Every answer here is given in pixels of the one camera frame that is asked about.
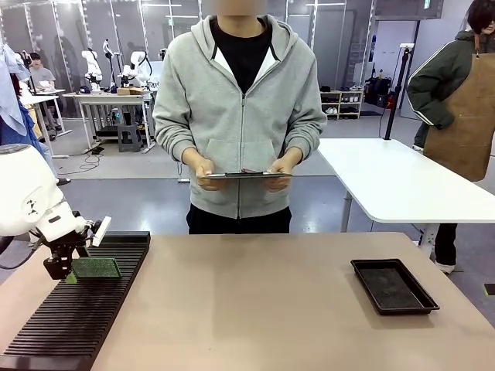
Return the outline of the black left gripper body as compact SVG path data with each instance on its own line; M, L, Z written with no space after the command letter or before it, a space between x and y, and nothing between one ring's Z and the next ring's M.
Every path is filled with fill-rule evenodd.
M87 231L77 233L72 231L56 240L48 241L44 235L41 235L42 244L49 248L50 255L47 257L71 257L76 250L76 246L87 247L87 242L91 242Z

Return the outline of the person's right hand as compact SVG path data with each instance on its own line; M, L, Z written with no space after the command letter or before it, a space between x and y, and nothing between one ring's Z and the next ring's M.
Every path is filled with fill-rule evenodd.
M224 182L218 179L209 179L208 175L213 174L213 163L209 159L200 158L195 165L197 184L206 191L216 192L224 187Z

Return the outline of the person's left hand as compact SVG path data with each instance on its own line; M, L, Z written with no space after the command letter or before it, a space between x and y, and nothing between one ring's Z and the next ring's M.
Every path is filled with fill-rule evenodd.
M269 192L279 192L290 186L292 170L295 167L293 160L290 158L279 158L268 169L269 173L283 173L286 176L278 178L269 178L265 181L265 186Z

